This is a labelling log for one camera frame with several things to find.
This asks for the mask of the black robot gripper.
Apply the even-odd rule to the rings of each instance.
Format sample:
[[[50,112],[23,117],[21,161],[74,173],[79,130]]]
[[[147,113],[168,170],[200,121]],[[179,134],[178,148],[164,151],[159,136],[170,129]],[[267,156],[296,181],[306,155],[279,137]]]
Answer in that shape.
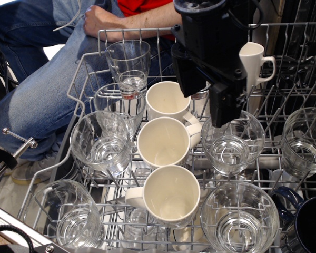
[[[182,24],[171,31],[174,73],[184,97],[209,91],[214,127],[240,117],[246,73],[239,51],[263,22],[259,1],[174,1]]]

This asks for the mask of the person's forearm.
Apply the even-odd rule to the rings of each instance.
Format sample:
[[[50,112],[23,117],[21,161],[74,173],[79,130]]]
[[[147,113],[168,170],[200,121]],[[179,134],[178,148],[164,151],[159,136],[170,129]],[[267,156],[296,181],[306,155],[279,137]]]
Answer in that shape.
[[[122,19],[123,29],[134,30],[125,32],[126,39],[153,38],[157,36],[157,28],[171,28],[176,24],[182,24],[182,17],[173,3]]]

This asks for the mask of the person's hand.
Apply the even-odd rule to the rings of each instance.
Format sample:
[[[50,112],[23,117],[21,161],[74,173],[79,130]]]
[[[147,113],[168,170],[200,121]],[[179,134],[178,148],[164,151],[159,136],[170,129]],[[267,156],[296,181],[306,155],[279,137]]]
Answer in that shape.
[[[126,21],[126,18],[118,17],[99,6],[92,5],[85,12],[83,30],[87,36],[98,38],[100,30],[128,28]]]

